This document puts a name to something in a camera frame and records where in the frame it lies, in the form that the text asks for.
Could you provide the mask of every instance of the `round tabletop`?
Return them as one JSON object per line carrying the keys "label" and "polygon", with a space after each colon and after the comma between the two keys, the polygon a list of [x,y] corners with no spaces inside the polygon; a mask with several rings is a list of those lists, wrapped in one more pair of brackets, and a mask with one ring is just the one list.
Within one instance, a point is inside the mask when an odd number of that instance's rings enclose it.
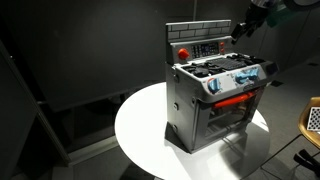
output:
{"label": "round tabletop", "polygon": [[165,180],[241,179],[267,157],[268,126],[256,111],[245,132],[232,133],[189,154],[165,139],[166,83],[144,88],[118,111],[115,133],[125,154],[145,171]]}

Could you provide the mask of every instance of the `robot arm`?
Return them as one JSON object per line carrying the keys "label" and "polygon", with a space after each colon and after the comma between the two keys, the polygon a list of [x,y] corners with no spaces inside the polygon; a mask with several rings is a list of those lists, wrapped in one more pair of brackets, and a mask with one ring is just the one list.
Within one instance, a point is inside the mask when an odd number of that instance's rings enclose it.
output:
{"label": "robot arm", "polygon": [[306,11],[320,6],[320,0],[299,0],[301,1],[299,2],[300,4],[296,1],[298,0],[251,0],[251,4],[245,15],[245,21],[238,23],[231,33],[233,38],[232,43],[236,44],[238,39],[244,34],[250,37],[256,29],[262,26],[269,15],[277,13],[273,9],[277,8],[278,5],[288,8],[290,12]]}

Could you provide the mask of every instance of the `oven handle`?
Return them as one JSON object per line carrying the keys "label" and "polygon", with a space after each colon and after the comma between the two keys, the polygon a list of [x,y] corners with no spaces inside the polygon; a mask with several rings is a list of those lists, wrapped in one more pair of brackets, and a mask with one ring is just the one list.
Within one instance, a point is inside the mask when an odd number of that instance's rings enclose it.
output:
{"label": "oven handle", "polygon": [[254,95],[255,95],[255,91],[247,92],[247,93],[241,94],[239,96],[236,96],[236,97],[233,97],[233,98],[226,99],[224,101],[218,102],[218,103],[214,104],[212,107],[213,108],[220,108],[220,107],[224,107],[224,106],[229,106],[229,105],[232,105],[232,104],[236,104],[236,103],[245,101],[245,100],[251,98]]}

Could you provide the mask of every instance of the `toy stove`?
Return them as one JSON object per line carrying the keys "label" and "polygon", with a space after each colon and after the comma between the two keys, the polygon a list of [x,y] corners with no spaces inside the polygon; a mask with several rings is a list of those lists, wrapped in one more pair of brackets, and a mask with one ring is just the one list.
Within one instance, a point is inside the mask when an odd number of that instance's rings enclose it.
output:
{"label": "toy stove", "polygon": [[233,53],[229,20],[167,24],[168,122],[190,153],[245,130],[277,65]]}

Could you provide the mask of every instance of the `black panel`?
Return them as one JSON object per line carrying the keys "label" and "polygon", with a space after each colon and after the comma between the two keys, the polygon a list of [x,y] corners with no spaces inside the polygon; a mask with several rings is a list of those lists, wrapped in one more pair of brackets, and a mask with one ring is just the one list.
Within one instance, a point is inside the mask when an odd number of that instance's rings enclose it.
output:
{"label": "black panel", "polygon": [[192,20],[181,3],[8,0],[0,13],[57,111],[164,81],[165,23]]}
{"label": "black panel", "polygon": [[0,179],[10,179],[36,115],[35,106],[12,73],[0,42]]}

